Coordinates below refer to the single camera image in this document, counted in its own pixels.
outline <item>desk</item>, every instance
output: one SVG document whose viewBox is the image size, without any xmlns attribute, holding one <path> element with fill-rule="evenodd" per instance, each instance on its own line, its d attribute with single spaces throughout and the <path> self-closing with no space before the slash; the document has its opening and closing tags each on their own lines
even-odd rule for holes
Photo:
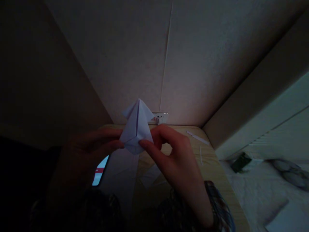
<svg viewBox="0 0 309 232">
<path fill-rule="evenodd" d="M 105 127 L 123 129 L 124 126 L 125 125 L 106 125 Z M 150 129 L 152 129 L 155 127 L 155 125 L 149 125 L 149 127 Z M 244 215 L 244 212 L 239 205 L 239 202 L 234 194 L 231 185 L 229 184 L 228 179 L 226 178 L 225 172 L 218 161 L 214 149 L 212 148 L 212 146 L 206 145 L 199 140 L 193 138 L 187 133 L 187 131 L 190 131 L 193 134 L 209 141 L 206 134 L 200 128 L 194 126 L 170 127 L 190 138 L 193 152 L 201 170 L 203 179 L 211 180 L 212 182 L 214 182 L 215 186 L 220 191 L 223 198 L 226 200 L 235 221 L 236 231 L 250 231 L 249 224 Z M 200 147 L 203 165 L 201 165 Z M 171 150 L 172 148 L 169 144 L 164 144 L 161 151 L 164 154 L 168 155 L 171 153 Z M 142 176 L 154 164 L 154 161 L 146 152 L 142 152 L 139 156 L 140 158 L 136 174 L 137 177 Z M 171 186 L 167 182 L 160 184 L 163 181 L 165 181 L 165 178 L 161 174 L 153 183 L 153 187 L 145 189 L 139 178 L 136 178 L 132 203 L 132 218 L 138 218 L 138 215 L 144 209 L 157 207 L 161 201 L 163 201 L 169 196 Z"/>
</svg>

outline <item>electrical outlet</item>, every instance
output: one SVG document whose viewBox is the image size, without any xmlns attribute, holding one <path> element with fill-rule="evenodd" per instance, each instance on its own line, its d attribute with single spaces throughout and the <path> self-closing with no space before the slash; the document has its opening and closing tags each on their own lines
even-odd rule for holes
<svg viewBox="0 0 309 232">
<path fill-rule="evenodd" d="M 154 118 L 148 122 L 148 124 L 150 125 L 156 125 L 156 118 L 162 118 L 162 123 L 167 123 L 168 120 L 168 113 L 153 113 L 154 114 Z"/>
</svg>

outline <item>green object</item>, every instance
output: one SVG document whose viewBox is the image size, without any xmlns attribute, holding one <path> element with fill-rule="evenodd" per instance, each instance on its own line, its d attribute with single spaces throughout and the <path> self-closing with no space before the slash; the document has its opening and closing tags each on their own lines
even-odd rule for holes
<svg viewBox="0 0 309 232">
<path fill-rule="evenodd" d="M 246 153 L 243 153 L 237 160 L 235 160 L 234 163 L 232 163 L 231 168 L 235 173 L 242 172 L 243 167 L 245 167 L 251 161 L 252 159 L 249 158 Z"/>
</svg>

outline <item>phone screen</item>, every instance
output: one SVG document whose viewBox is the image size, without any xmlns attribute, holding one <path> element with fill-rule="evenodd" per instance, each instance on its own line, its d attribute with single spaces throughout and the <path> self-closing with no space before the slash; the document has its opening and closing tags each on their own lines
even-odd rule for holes
<svg viewBox="0 0 309 232">
<path fill-rule="evenodd" d="M 103 175 L 103 172 L 104 172 L 104 168 L 107 164 L 108 158 L 109 158 L 109 156 L 105 157 L 105 159 L 102 160 L 102 162 L 97 166 L 96 173 L 94 174 L 92 186 L 99 185 L 100 180 L 101 180 L 102 175 Z"/>
</svg>

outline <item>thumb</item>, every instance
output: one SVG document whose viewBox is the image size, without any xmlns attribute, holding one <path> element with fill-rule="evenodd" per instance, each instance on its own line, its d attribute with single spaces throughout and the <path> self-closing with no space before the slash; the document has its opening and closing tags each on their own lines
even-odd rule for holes
<svg viewBox="0 0 309 232">
<path fill-rule="evenodd" d="M 92 153 L 92 156 L 95 157 L 96 160 L 99 160 L 99 162 L 101 162 L 105 157 L 107 157 L 114 151 L 123 148 L 124 145 L 121 141 L 113 140 L 99 147 L 96 151 Z"/>
<path fill-rule="evenodd" d="M 147 151 L 147 153 L 162 171 L 168 162 L 168 156 L 163 154 L 152 142 L 148 140 L 140 140 L 139 145 L 144 148 L 145 151 Z"/>
</svg>

